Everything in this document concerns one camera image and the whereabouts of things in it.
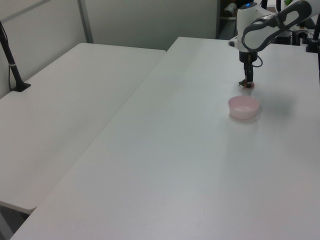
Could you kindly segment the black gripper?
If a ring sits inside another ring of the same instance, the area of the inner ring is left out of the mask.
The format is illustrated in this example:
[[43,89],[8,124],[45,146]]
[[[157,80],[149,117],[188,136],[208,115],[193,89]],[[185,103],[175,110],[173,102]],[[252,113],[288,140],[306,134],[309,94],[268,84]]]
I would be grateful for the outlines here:
[[244,64],[244,87],[245,88],[253,88],[254,82],[251,78],[254,76],[253,70],[253,62],[257,60],[257,53],[256,52],[239,52],[239,60]]

